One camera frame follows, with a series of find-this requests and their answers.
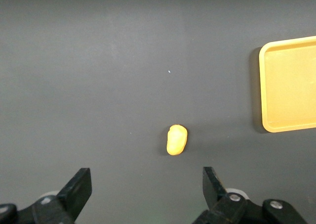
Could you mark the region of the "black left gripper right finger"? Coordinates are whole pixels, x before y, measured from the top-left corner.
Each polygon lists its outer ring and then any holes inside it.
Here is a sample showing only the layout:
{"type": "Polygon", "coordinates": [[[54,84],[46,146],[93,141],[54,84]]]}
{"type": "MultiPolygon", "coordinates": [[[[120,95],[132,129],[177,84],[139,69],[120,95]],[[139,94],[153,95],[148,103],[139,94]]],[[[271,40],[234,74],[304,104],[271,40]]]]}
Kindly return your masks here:
{"type": "Polygon", "coordinates": [[[305,224],[288,202],[266,199],[261,206],[241,190],[225,189],[212,167],[203,167],[202,190],[208,209],[195,224],[305,224]]]}

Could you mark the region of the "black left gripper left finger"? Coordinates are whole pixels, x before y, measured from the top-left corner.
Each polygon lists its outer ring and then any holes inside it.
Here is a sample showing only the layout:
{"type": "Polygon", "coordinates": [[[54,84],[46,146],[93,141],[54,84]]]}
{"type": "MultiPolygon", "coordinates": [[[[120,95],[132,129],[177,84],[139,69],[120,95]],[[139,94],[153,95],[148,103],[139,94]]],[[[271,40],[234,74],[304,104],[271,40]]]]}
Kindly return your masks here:
{"type": "Polygon", "coordinates": [[[2,224],[74,224],[92,194],[90,168],[81,168],[56,195],[39,198],[18,210],[13,203],[0,205],[2,224]]]}

